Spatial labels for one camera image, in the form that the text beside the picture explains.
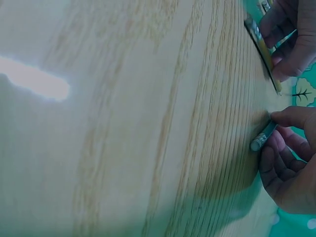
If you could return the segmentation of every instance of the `pencil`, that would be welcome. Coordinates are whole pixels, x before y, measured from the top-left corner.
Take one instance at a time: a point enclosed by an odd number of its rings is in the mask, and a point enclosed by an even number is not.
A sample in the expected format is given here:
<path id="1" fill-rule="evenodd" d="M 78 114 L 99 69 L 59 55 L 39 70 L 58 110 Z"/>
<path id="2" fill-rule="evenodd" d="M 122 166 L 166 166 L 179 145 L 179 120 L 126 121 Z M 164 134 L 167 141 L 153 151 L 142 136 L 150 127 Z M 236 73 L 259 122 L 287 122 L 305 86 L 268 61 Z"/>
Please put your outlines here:
<path id="1" fill-rule="evenodd" d="M 259 135 L 255 137 L 255 139 L 252 140 L 252 142 L 250 143 L 250 149 L 253 152 L 257 152 L 258 150 L 260 150 L 276 127 L 277 124 L 271 120 L 265 127 L 265 129 L 263 129 L 263 131 L 259 133 Z"/>

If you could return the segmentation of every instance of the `wooden surface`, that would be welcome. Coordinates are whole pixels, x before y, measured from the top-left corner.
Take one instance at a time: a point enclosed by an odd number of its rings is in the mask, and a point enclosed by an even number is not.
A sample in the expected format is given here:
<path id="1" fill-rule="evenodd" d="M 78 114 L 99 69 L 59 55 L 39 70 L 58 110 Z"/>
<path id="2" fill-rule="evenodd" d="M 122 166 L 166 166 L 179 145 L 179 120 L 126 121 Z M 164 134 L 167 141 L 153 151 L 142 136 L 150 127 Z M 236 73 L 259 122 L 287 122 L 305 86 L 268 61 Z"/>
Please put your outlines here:
<path id="1" fill-rule="evenodd" d="M 1 236 L 267 236 L 248 147 L 291 97 L 244 16 L 236 0 L 0 0 Z"/>

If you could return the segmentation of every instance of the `patterned cloth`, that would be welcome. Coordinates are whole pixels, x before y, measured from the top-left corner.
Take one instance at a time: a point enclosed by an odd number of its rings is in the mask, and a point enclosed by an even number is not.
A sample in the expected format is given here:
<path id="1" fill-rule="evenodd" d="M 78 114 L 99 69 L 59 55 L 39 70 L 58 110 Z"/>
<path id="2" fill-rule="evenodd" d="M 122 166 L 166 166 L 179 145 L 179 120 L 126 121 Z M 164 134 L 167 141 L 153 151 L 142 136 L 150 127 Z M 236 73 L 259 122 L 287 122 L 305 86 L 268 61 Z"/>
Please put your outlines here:
<path id="1" fill-rule="evenodd" d="M 292 104 L 297 106 L 316 106 L 316 65 L 309 67 L 293 82 Z M 300 129 L 293 130 L 304 137 Z M 270 237 L 310 237 L 316 236 L 316 215 L 293 215 L 278 210 L 274 217 Z"/>

